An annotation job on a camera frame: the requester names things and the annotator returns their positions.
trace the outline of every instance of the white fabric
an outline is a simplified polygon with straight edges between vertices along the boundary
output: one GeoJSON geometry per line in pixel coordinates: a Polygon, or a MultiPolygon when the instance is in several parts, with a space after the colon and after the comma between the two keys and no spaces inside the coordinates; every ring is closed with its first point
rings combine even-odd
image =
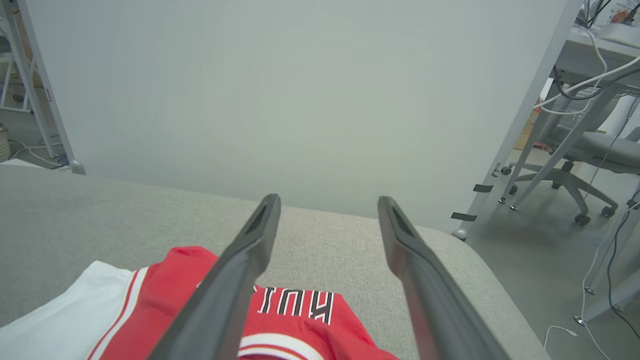
{"type": "Polygon", "coordinates": [[[120,314],[131,277],[94,261],[60,296],[0,328],[1,357],[86,359],[120,314]]]}
{"type": "Polygon", "coordinates": [[[120,330],[124,323],[127,322],[133,313],[133,310],[136,308],[136,304],[138,303],[138,295],[140,294],[140,288],[142,287],[142,282],[145,280],[147,270],[148,267],[135,271],[132,279],[133,284],[131,285],[131,292],[129,292],[128,287],[125,289],[129,296],[123,296],[121,304],[118,307],[118,309],[122,310],[122,316],[120,316],[120,311],[116,314],[116,320],[113,322],[113,326],[104,335],[104,338],[100,340],[99,344],[97,344],[95,352],[91,354],[91,358],[89,358],[89,360],[100,359],[104,351],[107,349],[109,342],[113,339],[113,336],[120,330]]]}

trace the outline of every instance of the cable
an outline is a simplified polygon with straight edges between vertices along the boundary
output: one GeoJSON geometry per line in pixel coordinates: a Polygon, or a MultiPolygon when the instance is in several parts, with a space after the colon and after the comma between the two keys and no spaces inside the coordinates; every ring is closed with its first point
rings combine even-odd
{"type": "Polygon", "coordinates": [[[591,191],[591,184],[593,184],[593,180],[596,178],[596,174],[598,173],[598,170],[600,170],[600,167],[602,166],[604,161],[607,159],[607,155],[609,155],[609,151],[611,151],[611,147],[613,146],[613,143],[616,142],[616,140],[620,137],[620,134],[622,134],[622,131],[625,129],[625,126],[627,126],[627,124],[629,123],[629,119],[631,119],[631,115],[633,115],[632,111],[634,109],[634,105],[636,104],[637,100],[638,100],[638,98],[636,97],[634,99],[634,102],[631,103],[631,107],[629,108],[629,111],[627,113],[627,118],[625,119],[625,123],[622,124],[622,128],[620,129],[620,131],[618,131],[618,134],[616,135],[616,137],[613,139],[613,141],[609,145],[609,148],[607,149],[607,152],[605,152],[604,156],[602,157],[602,161],[600,161],[600,164],[598,164],[598,167],[596,168],[596,171],[593,173],[593,176],[591,177],[591,181],[589,182],[589,186],[587,187],[587,193],[584,194],[584,198],[582,199],[583,203],[587,200],[587,196],[589,196],[589,192],[591,191]]]}
{"type": "Polygon", "coordinates": [[[624,25],[633,26],[634,17],[636,16],[636,12],[638,11],[638,8],[640,8],[640,3],[638,3],[638,5],[636,5],[636,7],[629,12],[629,14],[625,17],[625,19],[622,20],[622,23],[624,25]]]}
{"type": "MultiPolygon", "coordinates": [[[[49,138],[59,138],[59,137],[60,137],[60,135],[51,135],[49,138]]],[[[44,145],[44,138],[38,140],[38,143],[40,145],[44,145]]]]}
{"type": "Polygon", "coordinates": [[[560,327],[560,326],[551,325],[550,327],[547,328],[547,334],[545,335],[545,343],[542,345],[544,348],[547,348],[547,339],[549,337],[549,330],[551,330],[551,328],[553,327],[555,327],[556,329],[564,330],[566,333],[573,336],[574,338],[578,337],[578,334],[576,334],[575,332],[569,329],[565,329],[564,327],[560,327]]]}
{"type": "Polygon", "coordinates": [[[596,19],[598,18],[598,15],[600,15],[600,13],[602,12],[602,10],[611,2],[611,0],[608,0],[606,3],[604,3],[604,5],[602,5],[601,8],[599,8],[595,14],[593,14],[593,17],[591,18],[591,20],[587,21],[587,27],[590,28],[591,25],[593,25],[594,22],[596,22],[596,19]]]}
{"type": "Polygon", "coordinates": [[[587,0],[587,14],[584,16],[587,27],[589,27],[589,16],[591,16],[591,0],[587,0]]]}
{"type": "MultiPolygon", "coordinates": [[[[634,196],[631,198],[631,201],[633,201],[636,198],[636,195],[640,192],[640,189],[638,189],[638,191],[636,191],[634,193],[634,196]]],[[[616,230],[616,234],[613,236],[613,254],[611,254],[611,260],[609,260],[609,266],[607,266],[607,280],[609,281],[609,307],[611,308],[611,310],[614,312],[614,314],[618,315],[622,320],[625,321],[625,323],[627,323],[627,325],[629,325],[629,327],[631,328],[631,330],[633,330],[634,334],[636,334],[637,338],[640,339],[640,335],[638,335],[637,331],[634,329],[633,325],[631,325],[631,323],[629,321],[627,321],[627,319],[625,319],[624,316],[622,316],[615,307],[613,307],[613,304],[611,303],[611,264],[613,264],[613,259],[616,257],[616,251],[618,249],[618,233],[620,232],[620,229],[622,229],[622,226],[625,224],[625,222],[627,222],[627,219],[629,219],[629,215],[630,213],[628,212],[628,210],[625,212],[625,216],[623,217],[622,221],[620,222],[620,226],[618,226],[618,230],[616,230]]]]}
{"type": "Polygon", "coordinates": [[[564,94],[563,94],[563,93],[560,93],[560,94],[558,94],[557,96],[558,96],[558,97],[560,97],[560,96],[565,96],[565,94],[566,94],[566,96],[565,96],[565,97],[567,97],[567,98],[569,98],[569,99],[571,99],[571,100],[586,100],[586,99],[591,99],[591,98],[593,98],[593,97],[596,97],[596,96],[600,95],[600,93],[601,93],[601,92],[603,92],[603,91],[604,91],[604,89],[606,89],[609,85],[611,85],[611,84],[615,83],[616,81],[618,81],[618,80],[620,80],[620,79],[622,79],[622,78],[625,78],[625,77],[627,77],[627,76],[629,76],[629,75],[633,75],[633,74],[635,74],[636,72],[640,72],[640,69],[635,69],[635,70],[628,71],[628,72],[626,72],[626,73],[624,73],[624,74],[622,74],[622,75],[620,75],[620,76],[618,76],[618,77],[616,77],[616,78],[614,78],[614,79],[612,79],[612,80],[608,81],[606,84],[602,85],[602,86],[598,89],[598,91],[596,91],[595,93],[593,93],[593,94],[591,94],[591,95],[587,95],[587,96],[583,96],[583,97],[572,97],[571,95],[568,95],[568,94],[566,94],[566,92],[565,92],[564,94]]]}
{"type": "MultiPolygon", "coordinates": [[[[36,159],[40,159],[40,160],[42,160],[42,161],[46,162],[47,164],[54,165],[54,166],[56,166],[56,167],[60,165],[59,163],[53,163],[53,162],[51,162],[51,161],[49,161],[49,160],[47,160],[47,159],[45,159],[45,158],[41,158],[41,157],[40,157],[40,156],[38,156],[35,152],[33,152],[33,149],[44,149],[44,148],[46,148],[46,146],[27,146],[24,142],[17,142],[17,141],[13,141],[13,140],[11,140],[11,142],[13,142],[13,143],[19,143],[19,144],[21,144],[21,145],[23,146],[23,148],[22,148],[22,149],[20,149],[20,150],[18,150],[18,151],[16,151],[16,152],[15,152],[15,154],[11,157],[11,159],[15,159],[15,158],[17,158],[17,157],[18,157],[18,155],[19,155],[22,151],[24,151],[24,150],[28,150],[28,151],[31,153],[31,155],[33,155],[33,157],[34,157],[34,158],[36,158],[36,159]]],[[[54,143],[54,144],[51,144],[51,145],[52,145],[52,146],[62,146],[62,144],[61,144],[61,143],[54,143]]]]}
{"type": "MultiPolygon", "coordinates": [[[[620,215],[624,215],[627,214],[629,211],[631,211],[633,208],[628,208],[627,210],[625,210],[624,213],[620,214],[620,215]]],[[[585,296],[585,290],[584,290],[584,284],[587,282],[587,277],[589,277],[589,274],[591,273],[591,270],[593,269],[593,265],[596,263],[596,259],[598,258],[598,251],[600,250],[600,248],[602,247],[602,245],[604,245],[604,243],[607,241],[607,239],[609,238],[609,235],[611,234],[611,230],[613,229],[613,225],[616,223],[616,220],[618,219],[618,217],[614,217],[611,220],[611,225],[609,226],[609,230],[607,231],[607,234],[604,236],[604,239],[602,239],[602,241],[600,242],[600,244],[598,245],[598,247],[596,248],[596,252],[595,254],[593,254],[593,260],[591,261],[591,266],[589,266],[589,270],[587,270],[587,274],[585,274],[584,278],[582,279],[582,287],[580,288],[580,291],[582,292],[582,307],[580,309],[580,318],[584,318],[584,304],[586,301],[586,296],[585,296]]],[[[600,346],[598,345],[596,339],[593,337],[591,331],[589,330],[589,326],[587,325],[586,322],[583,322],[584,324],[584,328],[587,330],[587,332],[589,333],[589,337],[591,338],[591,340],[593,340],[593,343],[596,345],[596,348],[598,348],[598,351],[600,351],[600,353],[602,354],[602,356],[604,356],[607,360],[611,360],[609,359],[609,357],[604,353],[604,351],[602,351],[602,349],[600,348],[600,346]]]]}
{"type": "MultiPolygon", "coordinates": [[[[620,72],[620,71],[622,71],[622,70],[625,70],[625,69],[626,69],[626,68],[628,68],[628,67],[633,66],[635,63],[637,63],[637,62],[639,62],[639,61],[640,61],[640,55],[639,55],[638,57],[634,58],[633,60],[631,60],[630,62],[628,62],[628,63],[626,63],[626,64],[624,64],[624,65],[622,65],[622,66],[620,66],[620,67],[618,67],[618,68],[615,68],[615,69],[613,69],[613,70],[610,70],[610,71],[608,71],[608,72],[605,72],[604,74],[600,74],[600,75],[598,75],[598,76],[594,76],[593,78],[591,78],[591,79],[587,79],[587,80],[585,80],[585,81],[583,81],[583,82],[581,82],[581,83],[577,83],[576,85],[573,85],[573,86],[571,86],[570,88],[568,88],[566,91],[567,91],[567,92],[570,92],[570,91],[575,90],[575,89],[577,89],[577,88],[579,88],[579,87],[581,87],[581,86],[583,86],[583,85],[587,85],[587,84],[590,84],[590,83],[592,83],[592,82],[594,82],[594,81],[598,81],[598,80],[600,80],[600,79],[602,79],[602,78],[606,78],[606,77],[607,77],[607,76],[609,76],[609,75],[615,74],[615,73],[617,73],[617,72],[620,72]]],[[[639,71],[640,71],[640,69],[636,69],[636,70],[630,71],[630,72],[628,72],[628,73],[626,73],[626,74],[623,74],[623,75],[621,75],[621,76],[618,76],[617,78],[615,78],[615,79],[611,80],[610,82],[608,82],[607,84],[605,84],[605,86],[609,86],[609,85],[611,85],[612,83],[614,83],[614,82],[616,82],[616,81],[620,80],[621,78],[624,78],[625,76],[629,76],[629,75],[634,74],[634,73],[639,72],[639,71]]],[[[543,101],[543,102],[541,102],[541,103],[539,103],[539,104],[535,105],[535,106],[533,107],[533,109],[535,110],[535,109],[541,108],[542,106],[544,106],[544,105],[546,105],[546,104],[548,104],[548,103],[550,103],[550,102],[552,102],[552,101],[555,101],[555,100],[556,100],[558,97],[560,97],[560,96],[562,96],[562,94],[557,94],[556,96],[552,97],[551,99],[547,99],[547,100],[545,100],[545,101],[543,101]]]]}
{"type": "MultiPolygon", "coordinates": [[[[584,31],[586,31],[587,35],[589,35],[589,39],[591,39],[591,45],[593,46],[593,50],[596,52],[596,55],[598,55],[598,59],[600,60],[600,62],[602,63],[602,67],[604,68],[604,70],[602,71],[603,74],[605,74],[607,72],[607,62],[604,61],[604,58],[602,57],[602,54],[600,54],[600,50],[598,49],[598,46],[596,45],[596,38],[593,36],[593,34],[589,31],[589,29],[587,28],[583,28],[584,31]]],[[[560,83],[559,83],[559,79],[560,77],[558,75],[556,75],[556,86],[558,86],[559,88],[561,87],[560,83]]],[[[591,94],[593,95],[594,92],[596,91],[596,88],[598,87],[598,84],[600,83],[600,79],[598,79],[596,81],[596,83],[593,85],[593,88],[591,89],[591,94]]],[[[587,105],[584,106],[584,108],[580,111],[572,111],[572,112],[561,112],[561,111],[552,111],[549,109],[546,109],[542,106],[540,106],[540,108],[548,113],[552,113],[552,114],[558,114],[558,115],[577,115],[577,114],[581,114],[584,113],[585,111],[587,111],[587,109],[589,108],[589,105],[591,104],[591,100],[589,100],[587,102],[587,105]]]]}

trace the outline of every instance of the table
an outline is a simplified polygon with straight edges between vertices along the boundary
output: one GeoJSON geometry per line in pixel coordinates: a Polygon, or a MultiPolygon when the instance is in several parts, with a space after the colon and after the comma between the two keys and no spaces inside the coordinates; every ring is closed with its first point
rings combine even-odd
{"type": "MultiPolygon", "coordinates": [[[[0,192],[0,325],[60,294],[96,259],[134,269],[172,247],[220,254],[257,205],[12,165],[0,165],[0,183],[10,190],[0,192]]],[[[417,230],[512,359],[549,359],[468,245],[417,230]]],[[[283,206],[271,262],[257,283],[341,293],[379,347],[417,358],[404,291],[387,267],[376,219],[283,206]]]]}

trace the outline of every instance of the basket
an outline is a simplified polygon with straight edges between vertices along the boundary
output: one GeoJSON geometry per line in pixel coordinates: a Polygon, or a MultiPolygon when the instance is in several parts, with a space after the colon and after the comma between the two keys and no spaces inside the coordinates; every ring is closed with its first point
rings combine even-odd
{"type": "Polygon", "coordinates": [[[6,138],[7,130],[0,124],[0,163],[9,160],[11,149],[9,148],[9,140],[6,138]]]}

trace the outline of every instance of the red stripe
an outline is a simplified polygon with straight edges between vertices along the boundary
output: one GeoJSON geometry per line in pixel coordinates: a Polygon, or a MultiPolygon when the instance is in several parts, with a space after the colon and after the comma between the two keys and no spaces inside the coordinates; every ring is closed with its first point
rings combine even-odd
{"type": "Polygon", "coordinates": [[[91,357],[94,355],[95,351],[98,349],[98,347],[100,346],[100,344],[102,343],[102,340],[104,340],[104,337],[107,336],[107,334],[109,334],[109,332],[113,329],[113,327],[120,321],[120,319],[122,318],[122,315],[124,314],[125,309],[127,308],[127,304],[129,303],[129,296],[131,295],[131,289],[133,288],[133,283],[136,282],[136,276],[138,276],[138,271],[136,270],[133,273],[133,278],[131,279],[131,283],[129,284],[129,289],[127,290],[127,297],[124,300],[124,305],[122,306],[122,310],[120,310],[120,315],[118,315],[118,318],[116,319],[116,321],[113,322],[113,324],[111,324],[111,327],[109,328],[109,330],[107,330],[102,337],[100,338],[100,340],[98,341],[98,343],[95,345],[95,347],[93,348],[93,350],[91,351],[91,354],[89,354],[89,357],[87,359],[91,359],[91,357]]]}

